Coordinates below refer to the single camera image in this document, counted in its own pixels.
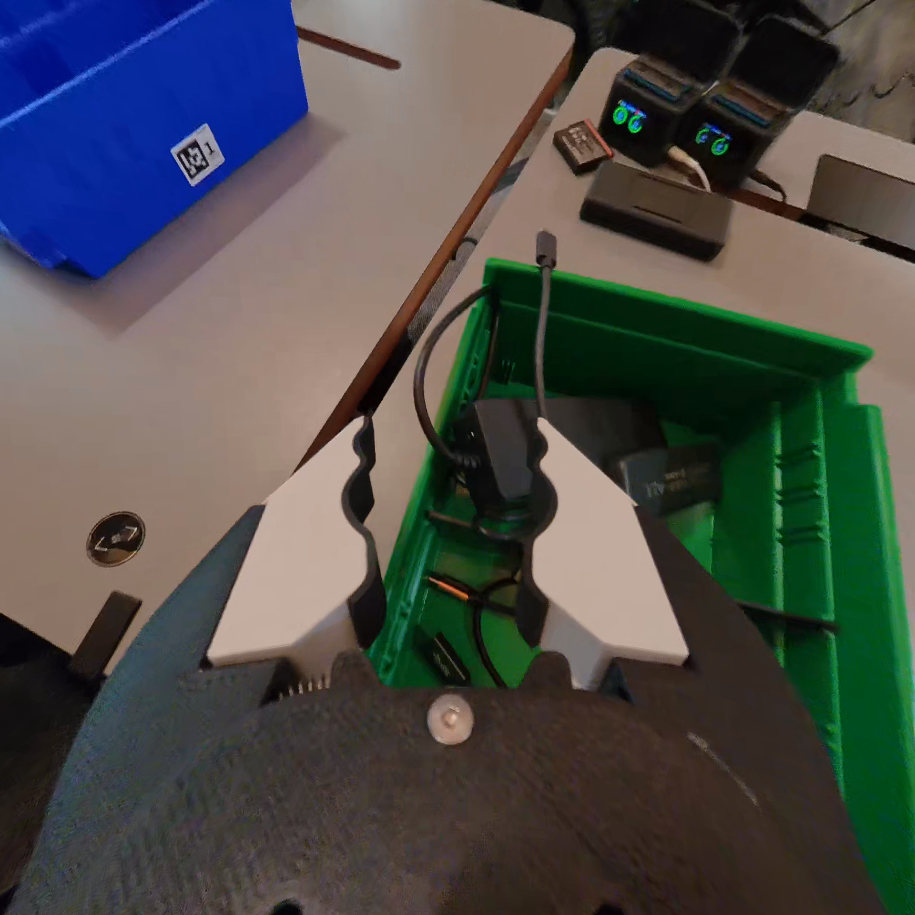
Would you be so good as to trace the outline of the flat black case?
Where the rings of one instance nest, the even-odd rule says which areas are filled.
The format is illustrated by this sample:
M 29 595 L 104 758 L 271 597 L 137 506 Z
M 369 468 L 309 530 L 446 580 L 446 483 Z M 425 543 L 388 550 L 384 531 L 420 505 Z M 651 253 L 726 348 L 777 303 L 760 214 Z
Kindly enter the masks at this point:
M 603 163 L 582 202 L 584 223 L 700 262 L 726 243 L 732 200 L 614 161 Z

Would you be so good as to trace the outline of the green plastic bin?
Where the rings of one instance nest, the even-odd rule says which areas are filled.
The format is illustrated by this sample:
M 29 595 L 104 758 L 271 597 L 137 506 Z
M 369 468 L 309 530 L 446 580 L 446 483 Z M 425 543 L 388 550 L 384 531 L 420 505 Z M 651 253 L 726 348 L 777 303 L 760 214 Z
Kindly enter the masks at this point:
M 500 320 L 489 397 L 533 397 L 540 277 L 490 258 L 457 341 L 437 423 L 479 393 Z M 887 913 L 913 913 L 913 697 L 909 622 L 882 417 L 858 402 L 862 343 L 609 280 L 559 273 L 546 338 L 550 396 L 641 399 L 668 446 L 716 442 L 722 493 L 669 529 L 753 614 L 806 705 Z M 508 576 L 509 543 L 479 536 L 465 488 L 426 447 L 385 575 L 388 617 L 372 648 L 384 682 L 436 683 L 419 648 L 444 634 L 473 685 L 492 687 L 441 569 L 485 588 Z

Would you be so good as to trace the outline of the blue bin with square tag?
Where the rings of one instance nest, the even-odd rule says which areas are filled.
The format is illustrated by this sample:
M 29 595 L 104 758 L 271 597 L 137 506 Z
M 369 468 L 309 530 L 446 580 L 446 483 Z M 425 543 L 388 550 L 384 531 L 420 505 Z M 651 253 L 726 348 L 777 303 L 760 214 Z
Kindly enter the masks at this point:
M 101 277 L 308 111 L 288 1 L 3 1 L 2 239 Z

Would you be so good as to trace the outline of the black battery charger case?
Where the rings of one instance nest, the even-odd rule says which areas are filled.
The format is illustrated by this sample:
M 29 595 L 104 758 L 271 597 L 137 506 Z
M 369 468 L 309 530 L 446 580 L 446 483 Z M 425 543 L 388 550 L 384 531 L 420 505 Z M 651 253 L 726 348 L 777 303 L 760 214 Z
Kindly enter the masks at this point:
M 706 2 L 639 2 L 637 55 L 613 79 L 598 123 L 615 152 L 659 166 L 677 130 L 723 74 L 738 22 Z
M 711 184 L 740 185 L 839 58 L 837 46 L 805 25 L 775 15 L 761 18 L 727 72 L 688 111 L 675 146 L 702 167 Z

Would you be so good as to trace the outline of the small black adapter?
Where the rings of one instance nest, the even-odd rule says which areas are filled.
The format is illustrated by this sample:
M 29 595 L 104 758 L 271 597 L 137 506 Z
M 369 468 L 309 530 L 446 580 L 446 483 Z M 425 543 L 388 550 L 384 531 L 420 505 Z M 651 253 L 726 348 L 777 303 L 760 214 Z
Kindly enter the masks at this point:
M 473 685 L 463 659 L 444 634 L 437 632 L 429 636 L 423 646 L 423 655 L 441 684 L 458 689 Z

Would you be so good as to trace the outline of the black box with white print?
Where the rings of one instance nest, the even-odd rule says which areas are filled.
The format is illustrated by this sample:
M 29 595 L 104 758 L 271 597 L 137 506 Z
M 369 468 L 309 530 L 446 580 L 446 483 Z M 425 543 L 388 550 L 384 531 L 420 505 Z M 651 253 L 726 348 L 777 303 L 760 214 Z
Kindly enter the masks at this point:
M 721 449 L 716 442 L 650 448 L 619 459 L 610 472 L 639 507 L 663 518 L 722 493 Z

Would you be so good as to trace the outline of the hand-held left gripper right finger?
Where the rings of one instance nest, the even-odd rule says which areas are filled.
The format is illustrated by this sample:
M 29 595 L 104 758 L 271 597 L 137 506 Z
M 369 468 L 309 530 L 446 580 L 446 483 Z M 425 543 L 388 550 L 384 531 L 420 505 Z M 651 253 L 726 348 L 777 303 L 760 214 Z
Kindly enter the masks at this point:
M 683 665 L 689 649 L 635 502 L 542 417 L 531 495 L 516 597 L 527 644 L 563 656 L 580 690 L 597 690 L 617 659 Z

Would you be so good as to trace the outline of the black desk lever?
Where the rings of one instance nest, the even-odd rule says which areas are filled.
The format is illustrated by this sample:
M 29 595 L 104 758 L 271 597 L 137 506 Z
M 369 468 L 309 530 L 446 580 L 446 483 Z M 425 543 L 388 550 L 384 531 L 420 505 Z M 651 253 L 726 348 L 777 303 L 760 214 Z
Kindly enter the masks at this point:
M 112 591 L 72 655 L 69 675 L 84 682 L 100 680 L 141 606 L 141 599 Z

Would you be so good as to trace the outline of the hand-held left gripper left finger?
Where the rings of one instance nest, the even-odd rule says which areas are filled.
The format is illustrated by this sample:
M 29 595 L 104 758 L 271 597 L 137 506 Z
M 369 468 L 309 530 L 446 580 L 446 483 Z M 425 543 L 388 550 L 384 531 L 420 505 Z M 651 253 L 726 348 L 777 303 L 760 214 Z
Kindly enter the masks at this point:
M 280 660 L 330 680 L 343 652 L 383 630 L 386 593 L 372 533 L 371 417 L 353 420 L 264 503 L 207 651 L 216 668 Z

